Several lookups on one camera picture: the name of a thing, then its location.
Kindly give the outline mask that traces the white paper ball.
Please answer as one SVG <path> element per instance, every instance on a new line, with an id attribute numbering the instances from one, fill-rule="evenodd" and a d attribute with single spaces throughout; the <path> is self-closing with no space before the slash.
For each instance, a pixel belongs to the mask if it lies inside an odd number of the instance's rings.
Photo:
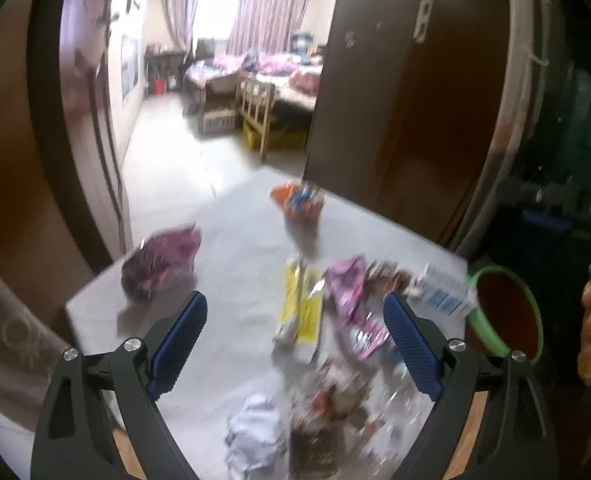
<path id="1" fill-rule="evenodd" d="M 226 465 L 230 479 L 272 479 L 286 455 L 286 430 L 269 396 L 253 394 L 227 420 Z"/>

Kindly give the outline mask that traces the dark Baisha cigarette pack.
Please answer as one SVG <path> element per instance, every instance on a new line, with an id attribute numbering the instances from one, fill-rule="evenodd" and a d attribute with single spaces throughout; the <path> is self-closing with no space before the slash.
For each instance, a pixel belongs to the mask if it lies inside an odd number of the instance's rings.
<path id="1" fill-rule="evenodd" d="M 329 479 L 340 471 L 343 437 L 337 425 L 291 425 L 289 473 L 292 479 Z"/>

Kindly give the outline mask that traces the pink Pocky wrapper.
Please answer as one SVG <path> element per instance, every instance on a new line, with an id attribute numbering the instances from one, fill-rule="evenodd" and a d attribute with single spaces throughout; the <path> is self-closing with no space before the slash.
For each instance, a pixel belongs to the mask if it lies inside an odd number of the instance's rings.
<path id="1" fill-rule="evenodd" d="M 369 360 L 389 339 L 382 314 L 385 296 L 370 294 L 365 287 L 370 264 L 364 255 L 357 255 L 329 266 L 325 273 L 326 294 L 335 307 L 338 332 L 347 350 L 361 362 Z"/>

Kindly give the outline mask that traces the yellow drink carton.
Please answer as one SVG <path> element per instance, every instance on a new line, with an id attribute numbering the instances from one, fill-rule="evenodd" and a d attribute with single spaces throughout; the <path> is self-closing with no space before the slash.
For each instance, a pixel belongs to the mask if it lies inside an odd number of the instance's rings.
<path id="1" fill-rule="evenodd" d="M 315 350 L 319 344 L 326 281 L 302 257 L 286 264 L 286 296 L 274 344 Z"/>

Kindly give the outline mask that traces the clear plastic bottle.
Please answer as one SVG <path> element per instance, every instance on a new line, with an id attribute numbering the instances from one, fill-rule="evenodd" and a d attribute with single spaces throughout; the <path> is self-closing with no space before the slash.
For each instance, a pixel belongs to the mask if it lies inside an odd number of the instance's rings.
<path id="1" fill-rule="evenodd" d="M 378 415 L 383 428 L 394 442 L 417 434 L 425 423 L 433 401 L 417 388 L 403 361 L 383 371 L 384 390 L 378 404 Z"/>

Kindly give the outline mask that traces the white blue medicine box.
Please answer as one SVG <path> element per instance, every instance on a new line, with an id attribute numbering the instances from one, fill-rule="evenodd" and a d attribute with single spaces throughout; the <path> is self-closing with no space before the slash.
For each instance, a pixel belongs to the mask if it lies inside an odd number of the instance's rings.
<path id="1" fill-rule="evenodd" d="M 410 281 L 405 294 L 418 304 L 455 318 L 465 318 L 477 306 L 477 297 L 466 280 L 454 278 L 431 263 Z"/>

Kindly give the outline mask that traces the dark brown wardrobe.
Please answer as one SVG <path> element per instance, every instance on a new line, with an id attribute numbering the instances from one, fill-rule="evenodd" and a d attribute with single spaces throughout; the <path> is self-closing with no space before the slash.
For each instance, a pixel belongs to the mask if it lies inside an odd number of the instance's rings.
<path id="1" fill-rule="evenodd" d="M 337 0 L 304 176 L 440 245 L 495 130 L 509 0 Z"/>

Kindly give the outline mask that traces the crumpled printed paper wrapper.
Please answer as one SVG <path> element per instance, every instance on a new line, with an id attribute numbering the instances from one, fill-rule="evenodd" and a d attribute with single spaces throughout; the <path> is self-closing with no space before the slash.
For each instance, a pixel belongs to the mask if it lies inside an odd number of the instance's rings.
<path id="1" fill-rule="evenodd" d="M 367 270 L 365 287 L 370 294 L 387 296 L 405 290 L 413 278 L 413 274 L 394 261 L 375 261 Z"/>

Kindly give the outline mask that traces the white table cloth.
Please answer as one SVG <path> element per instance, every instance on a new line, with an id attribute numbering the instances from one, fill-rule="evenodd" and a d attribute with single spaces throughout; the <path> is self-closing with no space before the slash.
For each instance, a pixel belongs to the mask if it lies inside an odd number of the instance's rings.
<path id="1" fill-rule="evenodd" d="M 286 175 L 261 169 L 232 190 L 189 214 L 202 233 L 192 281 L 151 301 L 128 299 L 120 267 L 111 266 L 68 300 L 65 311 L 76 344 L 86 354 L 112 351 L 146 333 L 199 290 L 207 321 L 172 392 L 158 407 L 181 451 L 202 479 L 226 477 L 225 430 L 249 396 L 263 393 L 282 408 L 301 374 L 289 354 L 274 352 L 272 338 L 284 300 L 289 259 L 303 256 L 317 270 L 363 255 L 419 273 L 436 266 L 464 278 L 466 261 L 422 236 L 333 194 L 318 226 L 291 228 L 270 199 Z"/>

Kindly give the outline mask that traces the orange snack wrapper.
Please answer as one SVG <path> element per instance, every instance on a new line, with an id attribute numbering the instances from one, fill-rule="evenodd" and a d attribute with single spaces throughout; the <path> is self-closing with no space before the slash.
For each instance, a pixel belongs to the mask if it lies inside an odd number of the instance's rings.
<path id="1" fill-rule="evenodd" d="M 269 196 L 281 209 L 284 218 L 291 222 L 316 223 L 325 204 L 323 192 L 309 182 L 278 185 Z"/>

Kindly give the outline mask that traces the bed with pink bedding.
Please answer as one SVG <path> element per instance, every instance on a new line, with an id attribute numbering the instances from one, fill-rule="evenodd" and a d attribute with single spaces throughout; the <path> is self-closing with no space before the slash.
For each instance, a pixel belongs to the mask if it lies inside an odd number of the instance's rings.
<path id="1" fill-rule="evenodd" d="M 276 87 L 274 96 L 303 110 L 313 110 L 319 92 L 324 65 L 303 64 L 301 56 L 289 53 L 217 55 L 192 63 L 186 70 L 186 81 L 206 99 L 225 96 L 233 99 L 239 76 L 245 70 L 263 82 Z"/>

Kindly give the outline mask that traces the white storage crate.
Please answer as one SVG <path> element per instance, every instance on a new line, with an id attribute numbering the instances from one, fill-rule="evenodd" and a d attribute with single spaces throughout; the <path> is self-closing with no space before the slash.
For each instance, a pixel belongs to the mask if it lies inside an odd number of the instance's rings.
<path id="1" fill-rule="evenodd" d="M 198 130 L 201 136 L 233 130 L 236 124 L 237 110 L 231 107 L 201 110 L 199 113 Z"/>

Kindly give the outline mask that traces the wooden bed footboard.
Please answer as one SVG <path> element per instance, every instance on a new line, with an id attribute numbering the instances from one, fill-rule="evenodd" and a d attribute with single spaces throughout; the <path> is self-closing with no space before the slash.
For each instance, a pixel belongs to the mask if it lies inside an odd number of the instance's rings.
<path id="1" fill-rule="evenodd" d="M 236 110 L 260 135 L 260 161 L 266 162 L 276 86 L 256 74 L 241 70 L 236 87 Z"/>

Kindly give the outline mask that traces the dark wooden desk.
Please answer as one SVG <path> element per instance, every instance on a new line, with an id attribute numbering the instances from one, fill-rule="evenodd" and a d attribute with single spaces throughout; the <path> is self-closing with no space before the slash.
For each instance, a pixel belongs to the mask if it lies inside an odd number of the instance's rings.
<path id="1" fill-rule="evenodd" d="M 167 81 L 166 92 L 180 91 L 184 85 L 184 50 L 166 50 L 161 52 L 146 51 L 144 55 L 144 72 L 146 73 L 146 94 L 153 93 L 153 81 L 163 77 Z"/>

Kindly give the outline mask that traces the blue wall poster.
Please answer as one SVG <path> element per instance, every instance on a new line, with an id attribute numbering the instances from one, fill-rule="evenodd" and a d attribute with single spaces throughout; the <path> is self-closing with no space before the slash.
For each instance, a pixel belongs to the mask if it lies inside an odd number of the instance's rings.
<path id="1" fill-rule="evenodd" d="M 122 67 L 122 100 L 125 101 L 139 81 L 139 44 L 135 38 L 122 37 L 120 67 Z"/>

